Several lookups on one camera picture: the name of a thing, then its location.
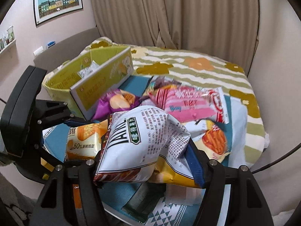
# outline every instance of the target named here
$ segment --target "green label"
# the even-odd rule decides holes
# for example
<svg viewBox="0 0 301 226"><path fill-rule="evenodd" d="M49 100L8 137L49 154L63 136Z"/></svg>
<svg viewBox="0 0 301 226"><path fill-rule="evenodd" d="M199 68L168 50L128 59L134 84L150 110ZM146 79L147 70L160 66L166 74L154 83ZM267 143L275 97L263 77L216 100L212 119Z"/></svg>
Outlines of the green label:
<svg viewBox="0 0 301 226"><path fill-rule="evenodd" d="M128 131L130 133L130 140L133 144L141 143L140 133L136 122L136 117L128 119Z"/></svg>

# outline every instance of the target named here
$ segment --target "silver bolt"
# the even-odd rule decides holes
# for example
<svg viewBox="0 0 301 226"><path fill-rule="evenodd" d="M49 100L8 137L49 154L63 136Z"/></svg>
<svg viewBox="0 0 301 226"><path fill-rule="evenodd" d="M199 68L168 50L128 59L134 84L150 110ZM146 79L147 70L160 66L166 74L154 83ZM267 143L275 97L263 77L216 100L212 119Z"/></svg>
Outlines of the silver bolt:
<svg viewBox="0 0 301 226"><path fill-rule="evenodd" d="M93 165L94 164L94 160L92 160L92 159L90 159L90 160L87 160L86 161L86 164L88 165L88 166L91 166L91 165Z"/></svg>
<svg viewBox="0 0 301 226"><path fill-rule="evenodd" d="M55 170L56 171L60 171L60 170L62 170L63 169L63 166L62 165L57 165L56 167L55 167Z"/></svg>
<svg viewBox="0 0 301 226"><path fill-rule="evenodd" d="M212 165L212 166L216 166L217 161L212 159L212 160L209 161L209 164Z"/></svg>
<svg viewBox="0 0 301 226"><path fill-rule="evenodd" d="M247 166L245 166L245 165L242 165L242 166L240 167L240 169L241 169L242 171L244 171L244 172L246 172L246 171L249 170L249 168L248 168Z"/></svg>

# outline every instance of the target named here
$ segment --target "pink wrapper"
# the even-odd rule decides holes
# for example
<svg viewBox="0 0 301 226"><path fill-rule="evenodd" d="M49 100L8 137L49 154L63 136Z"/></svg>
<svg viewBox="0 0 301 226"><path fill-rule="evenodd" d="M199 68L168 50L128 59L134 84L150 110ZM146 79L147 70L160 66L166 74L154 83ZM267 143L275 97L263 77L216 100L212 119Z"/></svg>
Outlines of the pink wrapper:
<svg viewBox="0 0 301 226"><path fill-rule="evenodd" d="M229 123L222 88L200 89L188 86L160 88L149 93L149 97L159 108L180 122L210 119Z"/></svg>
<svg viewBox="0 0 301 226"><path fill-rule="evenodd" d="M114 112L129 111L140 104L139 97L120 89L112 90L99 99L92 120L103 120Z"/></svg>

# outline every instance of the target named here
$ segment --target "wall shelf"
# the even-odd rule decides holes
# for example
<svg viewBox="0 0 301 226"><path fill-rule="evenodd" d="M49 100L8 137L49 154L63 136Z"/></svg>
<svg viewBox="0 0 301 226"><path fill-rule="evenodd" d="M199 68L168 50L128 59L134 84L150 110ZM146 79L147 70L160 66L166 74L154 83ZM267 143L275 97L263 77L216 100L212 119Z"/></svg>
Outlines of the wall shelf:
<svg viewBox="0 0 301 226"><path fill-rule="evenodd" d="M14 44L16 44L16 39L14 39L12 42L10 42L9 44L7 44L7 45L4 47L4 49L2 49L2 50L0 51L0 55L1 55L3 52L9 50L9 48L10 48L12 45L14 45Z"/></svg>

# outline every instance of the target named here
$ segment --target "beige curtain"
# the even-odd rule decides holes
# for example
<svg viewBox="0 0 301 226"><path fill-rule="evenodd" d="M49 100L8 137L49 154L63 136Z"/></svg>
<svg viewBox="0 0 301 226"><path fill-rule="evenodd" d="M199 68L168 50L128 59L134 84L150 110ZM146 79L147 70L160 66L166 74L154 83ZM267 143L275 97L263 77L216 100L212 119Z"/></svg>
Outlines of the beige curtain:
<svg viewBox="0 0 301 226"><path fill-rule="evenodd" d="M258 0L91 0L102 36L117 43L188 49L248 73L258 30Z"/></svg>

